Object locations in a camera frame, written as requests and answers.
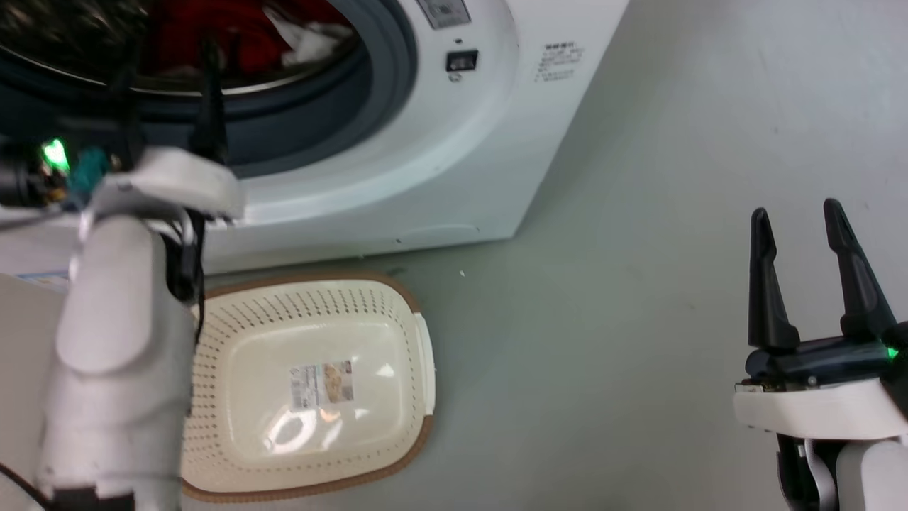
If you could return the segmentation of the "left gripper white dark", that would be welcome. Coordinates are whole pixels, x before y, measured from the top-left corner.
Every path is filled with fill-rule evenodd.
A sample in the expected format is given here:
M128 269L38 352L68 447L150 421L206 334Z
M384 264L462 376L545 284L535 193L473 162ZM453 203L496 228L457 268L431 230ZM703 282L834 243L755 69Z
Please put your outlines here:
M201 100L190 148L149 145L133 82L142 39L127 45L111 78L116 122L61 122L49 136L2 140L2 207L40 216L137 210L146 216L185 212L203 220L240 219L246 198L224 163L228 140L216 41L200 45Z

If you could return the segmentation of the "right gripper white dark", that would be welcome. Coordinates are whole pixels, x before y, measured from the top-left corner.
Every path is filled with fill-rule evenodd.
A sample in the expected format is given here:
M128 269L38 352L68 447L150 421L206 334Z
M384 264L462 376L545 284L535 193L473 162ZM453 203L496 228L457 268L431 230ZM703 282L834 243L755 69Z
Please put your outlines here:
M795 439L870 441L906 434L906 346L840 201L823 205L842 285L844 336L802 341L775 271L768 211L751 216L746 378L733 411L747 427Z

